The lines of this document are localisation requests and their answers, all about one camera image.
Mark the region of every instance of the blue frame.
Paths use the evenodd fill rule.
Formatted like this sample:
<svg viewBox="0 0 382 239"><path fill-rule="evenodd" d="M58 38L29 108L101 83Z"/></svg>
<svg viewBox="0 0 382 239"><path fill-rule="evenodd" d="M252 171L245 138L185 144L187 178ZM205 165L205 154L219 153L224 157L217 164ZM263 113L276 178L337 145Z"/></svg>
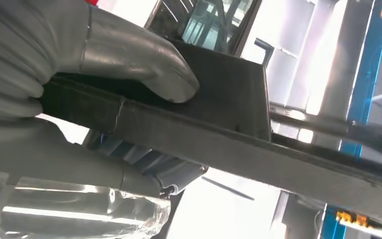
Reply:
<svg viewBox="0 0 382 239"><path fill-rule="evenodd" d="M358 123L367 123L374 88L376 86L377 72L379 70L382 57L382 1L375 2L371 15L370 25L364 42L364 49L361 55L361 63L356 77L352 101L350 102L348 120ZM341 152L361 157L362 146L360 144L342 141ZM327 207L322 228L322 239L343 239L345 238L346 227L336 221L336 209Z"/></svg>

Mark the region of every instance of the metal rail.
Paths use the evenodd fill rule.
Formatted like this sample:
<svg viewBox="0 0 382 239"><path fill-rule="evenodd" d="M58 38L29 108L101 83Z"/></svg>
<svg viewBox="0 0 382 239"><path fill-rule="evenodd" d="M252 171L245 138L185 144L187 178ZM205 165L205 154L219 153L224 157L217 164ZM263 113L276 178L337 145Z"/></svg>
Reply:
<svg viewBox="0 0 382 239"><path fill-rule="evenodd" d="M54 117L382 219L379 165L280 135L280 144L268 142L66 79L47 84L41 103Z"/></svg>

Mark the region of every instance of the white wall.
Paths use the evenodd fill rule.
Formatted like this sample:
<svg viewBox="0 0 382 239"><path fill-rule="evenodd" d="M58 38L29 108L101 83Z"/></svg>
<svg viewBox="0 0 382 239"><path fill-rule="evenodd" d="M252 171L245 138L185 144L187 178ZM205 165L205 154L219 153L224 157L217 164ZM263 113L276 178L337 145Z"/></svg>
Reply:
<svg viewBox="0 0 382 239"><path fill-rule="evenodd" d="M100 0L99 8L144 27L157 0Z"/></svg>

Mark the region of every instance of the plastic wrap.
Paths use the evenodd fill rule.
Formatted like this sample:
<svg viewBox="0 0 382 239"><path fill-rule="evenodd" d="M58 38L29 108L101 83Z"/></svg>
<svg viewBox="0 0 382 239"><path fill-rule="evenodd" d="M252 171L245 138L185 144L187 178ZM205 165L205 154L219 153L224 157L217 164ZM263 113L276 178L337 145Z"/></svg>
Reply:
<svg viewBox="0 0 382 239"><path fill-rule="evenodd" d="M0 174L0 239L148 239L170 202L117 189Z"/></svg>

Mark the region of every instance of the dark metal sheet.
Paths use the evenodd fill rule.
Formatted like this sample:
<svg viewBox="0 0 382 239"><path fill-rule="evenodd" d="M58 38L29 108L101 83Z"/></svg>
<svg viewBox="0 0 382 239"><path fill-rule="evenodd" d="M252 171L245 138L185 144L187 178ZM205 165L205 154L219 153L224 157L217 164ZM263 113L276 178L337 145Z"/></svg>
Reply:
<svg viewBox="0 0 382 239"><path fill-rule="evenodd" d="M299 151L293 150L92 87L71 89L78 87L68 80L51 81L41 99L45 113L382 219L382 168L378 166L332 152L331 157L309 155L304 151L328 153L318 154L316 148L292 139L274 139ZM55 94L64 100L54 100ZM90 117L90 112L99 109L112 110L112 114Z"/></svg>
<svg viewBox="0 0 382 239"><path fill-rule="evenodd" d="M165 101L141 83L131 80L84 75L61 76L82 83L81 85L93 86L222 128L266 140L270 139L271 127L264 67L183 42L173 41L172 43L183 55L200 83L200 89L196 95L184 104ZM102 112L107 110L109 109L102 108L98 114L93 112L93 115L105 117L106 114L113 113Z"/></svg>

